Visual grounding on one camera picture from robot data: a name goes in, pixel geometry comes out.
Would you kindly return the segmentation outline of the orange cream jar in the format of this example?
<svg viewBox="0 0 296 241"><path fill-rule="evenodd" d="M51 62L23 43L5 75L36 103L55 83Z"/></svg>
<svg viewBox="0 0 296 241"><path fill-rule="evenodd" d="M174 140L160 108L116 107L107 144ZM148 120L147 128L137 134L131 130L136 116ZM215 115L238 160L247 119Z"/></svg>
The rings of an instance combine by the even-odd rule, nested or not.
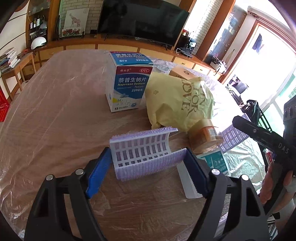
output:
<svg viewBox="0 0 296 241"><path fill-rule="evenodd" d="M188 130L190 146L194 154L202 154L217 148L224 141L210 119L202 119Z"/></svg>

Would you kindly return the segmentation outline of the purple plastic roller piece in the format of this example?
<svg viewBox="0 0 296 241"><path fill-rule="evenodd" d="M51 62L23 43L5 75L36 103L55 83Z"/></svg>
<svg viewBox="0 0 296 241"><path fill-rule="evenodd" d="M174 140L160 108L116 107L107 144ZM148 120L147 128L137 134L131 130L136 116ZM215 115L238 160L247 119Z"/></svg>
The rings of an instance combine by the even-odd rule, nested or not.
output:
<svg viewBox="0 0 296 241"><path fill-rule="evenodd" d="M138 179L158 173L183 161L187 149L171 151L169 136L177 128L113 136L109 140L116 178L120 181Z"/></svg>
<svg viewBox="0 0 296 241"><path fill-rule="evenodd" d="M241 131L233 125L230 125L219 134L223 138L222 144L219 145L222 153L226 153L244 141L244 135L241 135Z"/></svg>

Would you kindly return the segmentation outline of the yellow paper bag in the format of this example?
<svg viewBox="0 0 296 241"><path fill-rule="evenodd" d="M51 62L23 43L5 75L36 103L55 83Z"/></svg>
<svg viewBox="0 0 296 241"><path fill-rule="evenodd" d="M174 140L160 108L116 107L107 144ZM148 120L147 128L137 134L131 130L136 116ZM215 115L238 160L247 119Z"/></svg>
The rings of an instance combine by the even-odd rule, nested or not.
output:
<svg viewBox="0 0 296 241"><path fill-rule="evenodd" d="M202 77L185 80L154 72L145 88L145 101L152 129L171 126L187 132L213 116L213 94Z"/></svg>

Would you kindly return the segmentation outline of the blue white medicine box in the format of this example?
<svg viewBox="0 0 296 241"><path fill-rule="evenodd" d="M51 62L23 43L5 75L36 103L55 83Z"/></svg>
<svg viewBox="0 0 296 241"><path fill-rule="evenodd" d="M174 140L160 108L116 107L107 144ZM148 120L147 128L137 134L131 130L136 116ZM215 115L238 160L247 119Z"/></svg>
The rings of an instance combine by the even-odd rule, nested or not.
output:
<svg viewBox="0 0 296 241"><path fill-rule="evenodd" d="M112 113L139 107L152 69L153 62L144 54L109 53L105 95Z"/></svg>

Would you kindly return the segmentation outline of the brown cardboard box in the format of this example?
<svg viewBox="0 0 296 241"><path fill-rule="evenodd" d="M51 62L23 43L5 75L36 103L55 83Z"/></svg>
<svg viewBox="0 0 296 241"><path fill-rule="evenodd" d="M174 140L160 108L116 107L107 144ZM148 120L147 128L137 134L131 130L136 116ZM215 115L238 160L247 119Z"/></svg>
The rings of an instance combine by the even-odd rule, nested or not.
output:
<svg viewBox="0 0 296 241"><path fill-rule="evenodd" d="M175 66L169 73L170 76L177 77L180 79L188 80L188 81L201 81L201 77L197 77L187 69L180 67L180 66Z"/></svg>

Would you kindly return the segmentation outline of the clear plastic box teal label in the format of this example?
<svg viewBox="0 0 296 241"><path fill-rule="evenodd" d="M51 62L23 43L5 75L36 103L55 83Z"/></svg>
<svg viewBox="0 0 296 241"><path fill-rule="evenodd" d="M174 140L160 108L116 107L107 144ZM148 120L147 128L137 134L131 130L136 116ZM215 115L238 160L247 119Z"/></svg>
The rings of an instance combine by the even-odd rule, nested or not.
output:
<svg viewBox="0 0 296 241"><path fill-rule="evenodd" d="M218 169L225 176L230 175L229 169L227 167L226 161L224 159L224 156L223 156L220 148L216 148L216 149L211 150L209 152L197 155L196 157L198 159L205 160L207 165L211 169Z"/></svg>

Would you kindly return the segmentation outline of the white serrated plastic strip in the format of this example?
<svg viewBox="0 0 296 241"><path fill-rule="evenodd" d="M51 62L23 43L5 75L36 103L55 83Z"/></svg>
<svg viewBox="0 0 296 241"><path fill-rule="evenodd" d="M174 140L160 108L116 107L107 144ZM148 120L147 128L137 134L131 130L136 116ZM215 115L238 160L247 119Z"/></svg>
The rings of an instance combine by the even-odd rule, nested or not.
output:
<svg viewBox="0 0 296 241"><path fill-rule="evenodd" d="M185 197L187 199L201 198L202 194L197 192L183 161L177 164L177 170L181 180L182 187L184 189Z"/></svg>

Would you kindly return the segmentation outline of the wooden tv cabinet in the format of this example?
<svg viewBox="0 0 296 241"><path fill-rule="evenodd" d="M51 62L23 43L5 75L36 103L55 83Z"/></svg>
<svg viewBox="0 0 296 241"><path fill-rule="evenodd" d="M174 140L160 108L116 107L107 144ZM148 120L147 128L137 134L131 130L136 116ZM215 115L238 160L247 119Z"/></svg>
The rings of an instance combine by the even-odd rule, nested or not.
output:
<svg viewBox="0 0 296 241"><path fill-rule="evenodd" d="M119 52L138 52L145 54L146 56L166 60L178 65L182 65L186 68L193 69L197 72L214 77L214 79L220 80L221 73L215 72L215 70L208 64L204 63L197 57L185 57L176 53L169 47L158 45L150 41L143 40L128 40L128 39L101 39L101 38L71 38L59 41L52 41L48 44L40 47L34 51L34 60L40 66L42 63L49 60L54 54L64 50L75 49L99 49L107 51L119 51Z"/></svg>

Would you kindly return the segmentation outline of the black coffee machine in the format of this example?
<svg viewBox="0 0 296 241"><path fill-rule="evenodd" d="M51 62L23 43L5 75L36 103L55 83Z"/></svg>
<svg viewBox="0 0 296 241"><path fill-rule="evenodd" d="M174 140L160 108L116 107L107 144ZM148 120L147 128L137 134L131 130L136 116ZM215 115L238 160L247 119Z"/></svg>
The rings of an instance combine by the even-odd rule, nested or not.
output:
<svg viewBox="0 0 296 241"><path fill-rule="evenodd" d="M188 57L192 57L192 51L196 47L196 40L189 37L189 32L186 30L182 31L182 35L180 37L180 49L182 53Z"/></svg>

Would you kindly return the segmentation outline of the small wooden side table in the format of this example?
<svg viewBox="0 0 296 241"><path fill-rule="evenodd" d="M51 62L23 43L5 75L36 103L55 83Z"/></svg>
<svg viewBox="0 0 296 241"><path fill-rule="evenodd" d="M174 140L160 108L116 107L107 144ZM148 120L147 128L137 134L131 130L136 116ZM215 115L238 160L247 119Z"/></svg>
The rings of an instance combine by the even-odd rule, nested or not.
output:
<svg viewBox="0 0 296 241"><path fill-rule="evenodd" d="M23 74L23 68L28 64L32 65L33 72L34 72L34 74L36 74L36 66L35 66L35 62L34 62L34 54L33 54L33 52L25 54L13 69L5 72L4 74L1 74L1 78L2 78L2 81L4 83L5 90L9 95L10 101L13 101L14 94L12 94L12 92L10 91L6 80L9 79L9 78L14 77L16 79L18 88L20 89L20 91L22 91L23 88L22 88L22 85L21 85L18 74L21 75L21 78L22 78L23 82L25 82L25 78L24 78L24 74Z"/></svg>

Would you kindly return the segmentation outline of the white dome lamp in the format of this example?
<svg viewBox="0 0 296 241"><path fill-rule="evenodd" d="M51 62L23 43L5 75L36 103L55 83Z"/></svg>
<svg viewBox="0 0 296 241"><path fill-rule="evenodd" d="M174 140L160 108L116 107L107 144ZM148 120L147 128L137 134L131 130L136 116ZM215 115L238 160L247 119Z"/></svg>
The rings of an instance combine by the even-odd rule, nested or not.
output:
<svg viewBox="0 0 296 241"><path fill-rule="evenodd" d="M31 50L41 47L47 43L44 37L36 37L31 43Z"/></svg>

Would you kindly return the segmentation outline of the stack of books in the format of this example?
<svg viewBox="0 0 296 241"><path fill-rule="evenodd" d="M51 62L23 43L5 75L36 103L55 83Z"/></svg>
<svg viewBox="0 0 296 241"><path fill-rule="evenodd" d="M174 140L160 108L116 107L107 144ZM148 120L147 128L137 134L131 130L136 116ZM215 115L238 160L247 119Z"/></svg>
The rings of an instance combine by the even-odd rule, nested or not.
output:
<svg viewBox="0 0 296 241"><path fill-rule="evenodd" d="M1 74L13 69L20 61L16 48L12 47L1 55Z"/></svg>

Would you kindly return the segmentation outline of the giraffe picture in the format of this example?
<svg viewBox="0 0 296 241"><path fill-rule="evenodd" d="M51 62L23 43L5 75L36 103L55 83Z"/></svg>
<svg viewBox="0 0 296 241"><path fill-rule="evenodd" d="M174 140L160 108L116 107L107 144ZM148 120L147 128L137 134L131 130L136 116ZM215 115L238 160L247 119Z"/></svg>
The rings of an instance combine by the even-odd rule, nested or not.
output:
<svg viewBox="0 0 296 241"><path fill-rule="evenodd" d="M67 10L64 27L61 29L60 37L82 36L85 32L89 8Z"/></svg>

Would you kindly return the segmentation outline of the black flat television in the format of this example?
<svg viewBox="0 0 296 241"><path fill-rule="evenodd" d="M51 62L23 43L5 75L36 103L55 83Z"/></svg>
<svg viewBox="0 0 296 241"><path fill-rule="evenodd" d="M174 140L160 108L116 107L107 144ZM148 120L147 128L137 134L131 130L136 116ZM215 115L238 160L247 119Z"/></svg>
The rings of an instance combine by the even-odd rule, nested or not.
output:
<svg viewBox="0 0 296 241"><path fill-rule="evenodd" d="M167 1L104 1L97 30L174 46L188 16Z"/></svg>

